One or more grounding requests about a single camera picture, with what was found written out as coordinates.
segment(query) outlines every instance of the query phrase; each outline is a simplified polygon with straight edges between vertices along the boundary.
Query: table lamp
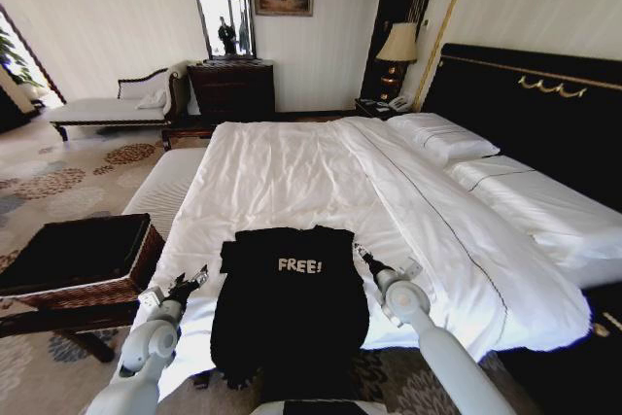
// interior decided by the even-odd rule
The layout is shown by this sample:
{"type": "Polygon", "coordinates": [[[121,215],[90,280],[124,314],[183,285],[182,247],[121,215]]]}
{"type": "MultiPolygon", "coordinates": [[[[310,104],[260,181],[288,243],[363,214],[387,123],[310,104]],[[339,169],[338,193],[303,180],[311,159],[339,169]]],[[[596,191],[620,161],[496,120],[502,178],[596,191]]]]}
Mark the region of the table lamp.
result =
{"type": "MultiPolygon", "coordinates": [[[[387,62],[414,62],[417,59],[416,29],[416,23],[394,23],[385,45],[376,58],[387,62]]],[[[380,79],[381,100],[386,101],[397,95],[401,88],[403,72],[402,69],[397,73],[397,64],[389,67],[387,73],[380,79]]]]}

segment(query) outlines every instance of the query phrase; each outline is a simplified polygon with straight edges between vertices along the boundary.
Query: mirror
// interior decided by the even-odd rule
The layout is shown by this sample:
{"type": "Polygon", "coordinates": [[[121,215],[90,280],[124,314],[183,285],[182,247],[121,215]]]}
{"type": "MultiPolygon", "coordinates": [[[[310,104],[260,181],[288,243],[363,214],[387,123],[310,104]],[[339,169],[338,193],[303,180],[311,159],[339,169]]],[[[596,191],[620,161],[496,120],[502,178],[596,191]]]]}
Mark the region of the mirror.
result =
{"type": "Polygon", "coordinates": [[[255,58],[251,0],[196,0],[210,59],[255,58]]]}

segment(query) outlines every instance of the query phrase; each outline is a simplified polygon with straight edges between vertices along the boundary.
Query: wooden dresser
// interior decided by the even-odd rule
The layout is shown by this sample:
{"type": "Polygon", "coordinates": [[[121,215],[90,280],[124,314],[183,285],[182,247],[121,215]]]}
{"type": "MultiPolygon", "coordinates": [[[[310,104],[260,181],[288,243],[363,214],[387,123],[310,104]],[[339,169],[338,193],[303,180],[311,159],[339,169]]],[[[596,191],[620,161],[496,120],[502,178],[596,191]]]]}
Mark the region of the wooden dresser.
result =
{"type": "Polygon", "coordinates": [[[188,67],[201,116],[208,123],[264,121],[274,116],[272,61],[207,60],[188,67]]]}

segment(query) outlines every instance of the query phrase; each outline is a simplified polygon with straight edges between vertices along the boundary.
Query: black headboard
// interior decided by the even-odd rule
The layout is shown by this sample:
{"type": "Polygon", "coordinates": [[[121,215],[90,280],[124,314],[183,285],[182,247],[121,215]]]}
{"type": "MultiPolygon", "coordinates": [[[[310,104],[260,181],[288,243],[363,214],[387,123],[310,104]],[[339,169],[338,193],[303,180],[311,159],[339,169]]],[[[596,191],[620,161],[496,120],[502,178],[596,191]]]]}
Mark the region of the black headboard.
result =
{"type": "Polygon", "coordinates": [[[622,61],[446,44],[422,111],[622,212],[622,61]]]}

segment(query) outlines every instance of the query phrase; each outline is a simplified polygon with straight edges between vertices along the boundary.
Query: lamp shade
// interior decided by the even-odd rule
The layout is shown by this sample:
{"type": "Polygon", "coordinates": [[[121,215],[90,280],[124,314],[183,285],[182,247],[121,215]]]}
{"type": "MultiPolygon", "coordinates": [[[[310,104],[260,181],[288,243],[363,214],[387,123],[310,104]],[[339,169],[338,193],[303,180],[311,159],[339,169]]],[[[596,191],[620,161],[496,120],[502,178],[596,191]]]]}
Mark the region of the lamp shade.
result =
{"type": "Polygon", "coordinates": [[[415,23],[394,23],[382,51],[376,55],[379,60],[410,62],[417,58],[415,45],[415,23]]]}

